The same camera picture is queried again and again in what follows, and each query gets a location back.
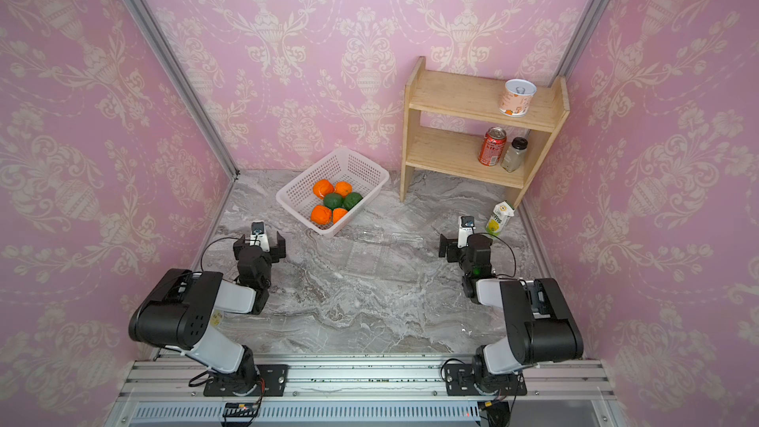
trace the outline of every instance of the black cable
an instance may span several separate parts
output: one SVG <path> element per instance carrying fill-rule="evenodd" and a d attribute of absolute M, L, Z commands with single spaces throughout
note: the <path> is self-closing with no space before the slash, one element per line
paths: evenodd
<path fill-rule="evenodd" d="M 514 389 L 514 400 L 512 401 L 512 404 L 508 408 L 508 422 L 506 423 L 506 427 L 508 427 L 508 424 L 512 423 L 512 417 L 514 416 L 514 405 L 517 403 L 517 391 L 519 391 L 519 383 L 525 381 L 525 373 L 520 371 L 519 376 L 517 376 L 517 385 Z"/>
<path fill-rule="evenodd" d="M 193 381 L 196 381 L 197 379 L 200 379 L 202 376 L 205 376 L 205 375 L 208 375 L 208 378 L 205 378 L 201 382 L 196 382 L 195 384 L 193 383 Z M 211 375 L 211 370 L 210 369 L 207 370 L 207 371 L 202 372 L 201 374 L 193 377 L 190 381 L 188 381 L 187 382 L 187 387 L 199 387 L 199 386 L 202 386 L 203 384 L 206 384 L 211 379 L 210 375 Z"/>
<path fill-rule="evenodd" d="M 263 401 L 263 393 L 264 391 L 266 391 L 266 382 L 263 381 L 263 378 L 261 378 L 260 381 L 261 381 L 261 394 L 258 396 L 258 401 L 253 403 L 253 406 L 256 407 L 256 410 L 253 411 L 253 413 L 249 416 L 244 415 L 247 413 L 247 409 L 242 410 L 241 412 L 227 415 L 226 407 L 225 407 L 225 409 L 223 410 L 224 413 L 222 414 L 222 427 L 232 427 L 230 424 L 228 424 L 227 419 L 235 419 L 235 418 L 239 419 L 242 417 L 246 417 L 246 418 L 250 417 L 251 420 L 249 420 L 247 424 L 243 426 L 243 427 L 249 427 L 253 423 L 253 421 L 258 417 L 258 413 L 261 412 L 261 403 Z M 235 422 L 234 427 L 240 427 L 240 424 Z"/>
<path fill-rule="evenodd" d="M 490 234 L 489 232 L 474 232 L 473 234 L 485 234 L 486 236 L 492 236 L 492 237 L 496 238 L 498 241 L 502 242 L 506 247 L 508 247 L 508 250 L 512 252 L 512 258 L 514 258 L 514 274 L 511 274 L 511 275 L 496 274 L 496 277 L 503 276 L 503 277 L 507 277 L 507 278 L 510 278 L 510 279 L 516 279 L 516 277 L 517 277 L 517 256 L 516 256 L 516 254 L 514 254 L 514 250 L 508 244 L 508 242 L 502 240 L 498 236 L 494 236 L 493 234 Z"/>
<path fill-rule="evenodd" d="M 236 240 L 239 240 L 239 239 L 240 239 L 239 237 L 224 236 L 224 237 L 218 238 L 216 241 L 209 242 L 208 245 L 206 246 L 206 248 L 203 250 L 203 252 L 200 253 L 200 271 L 201 272 L 204 271 L 203 270 L 203 256 L 206 255 L 206 251 L 208 250 L 208 248 L 210 248 L 212 245 L 216 244 L 219 241 L 223 241 L 223 240 L 235 240 L 236 241 Z"/>
<path fill-rule="evenodd" d="M 447 359 L 447 360 L 446 360 L 446 361 L 445 361 L 445 362 L 444 362 L 444 363 L 443 363 L 443 364 L 440 366 L 440 378 L 442 379 L 442 381 L 443 381 L 443 382 L 448 382 L 448 381 L 446 381 L 446 378 L 445 378 L 445 376 L 443 376 L 443 375 L 442 375 L 442 370 L 443 370 L 443 369 L 446 367 L 446 365 L 447 365 L 448 363 L 450 363 L 451 361 L 456 361 L 456 362 L 458 362 L 458 363 L 460 363 L 460 364 L 462 364 L 462 365 L 465 365 L 465 364 L 467 364 L 467 363 L 464 363 L 463 361 L 461 361 L 459 358 L 448 358 L 448 359 Z"/>
<path fill-rule="evenodd" d="M 504 421 L 504 412 L 502 407 L 499 405 L 500 403 L 494 403 L 495 406 L 498 404 L 497 407 L 493 408 L 493 406 L 487 407 L 487 424 L 491 427 L 505 427 L 507 424 Z"/>

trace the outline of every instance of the gray marble surface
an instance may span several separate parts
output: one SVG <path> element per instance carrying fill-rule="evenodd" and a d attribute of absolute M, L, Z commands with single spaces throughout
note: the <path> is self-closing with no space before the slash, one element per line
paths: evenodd
<path fill-rule="evenodd" d="M 437 257 L 438 234 L 454 237 L 457 217 L 475 217 L 482 231 L 502 187 L 416 171 L 405 203 L 398 172 L 362 213 L 333 238 L 317 235 L 284 211 L 276 192 L 298 172 L 240 175 L 215 236 L 250 232 L 264 220 L 270 242 L 287 239 L 287 259 L 272 267 L 270 299 L 260 316 L 226 314 L 219 329 L 257 353 L 473 353 L 506 333 L 502 315 L 461 292 L 461 270 Z M 517 276 L 539 277 L 520 218 L 500 234 L 512 246 Z M 206 270 L 232 280 L 231 240 L 217 242 Z M 511 274 L 511 252 L 493 243 L 496 271 Z"/>

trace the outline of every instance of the pink wallpaper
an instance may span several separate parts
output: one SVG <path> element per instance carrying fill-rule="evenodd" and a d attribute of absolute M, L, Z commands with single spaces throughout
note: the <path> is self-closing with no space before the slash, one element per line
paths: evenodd
<path fill-rule="evenodd" d="M 612 0 L 528 197 L 632 427 L 759 425 L 756 0 Z"/>
<path fill-rule="evenodd" d="M 305 168 L 342 145 L 398 168 L 418 56 L 430 69 L 545 84 L 587 2 L 147 1 L 241 168 Z"/>
<path fill-rule="evenodd" d="M 2 0 L 3 425 L 96 427 L 228 185 L 119 0 Z"/>

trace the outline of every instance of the clear plastic container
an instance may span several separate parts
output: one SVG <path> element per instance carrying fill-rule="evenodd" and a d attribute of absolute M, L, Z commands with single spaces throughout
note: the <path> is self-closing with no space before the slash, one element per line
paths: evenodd
<path fill-rule="evenodd" d="M 436 261 L 437 253 L 418 234 L 350 228 L 317 242 L 314 263 L 347 276 L 418 285 L 422 272 L 408 261 Z"/>
<path fill-rule="evenodd" d="M 514 137 L 512 144 L 506 150 L 501 161 L 501 166 L 504 170 L 511 173 L 525 161 L 525 154 L 527 153 L 527 140 L 524 137 Z"/>

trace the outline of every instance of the white plastic basket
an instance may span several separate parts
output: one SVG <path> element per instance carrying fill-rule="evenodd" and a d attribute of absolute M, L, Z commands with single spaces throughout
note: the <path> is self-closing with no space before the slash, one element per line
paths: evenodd
<path fill-rule="evenodd" d="M 322 200 L 313 194 L 313 186 L 321 179 L 329 180 L 332 185 L 348 182 L 353 186 L 353 191 L 359 192 L 364 198 L 337 223 L 316 224 L 311 221 L 311 211 L 317 204 L 322 204 Z M 356 213 L 376 198 L 388 179 L 390 174 L 383 167 L 358 152 L 340 147 L 283 186 L 277 192 L 277 202 L 317 233 L 334 236 Z"/>

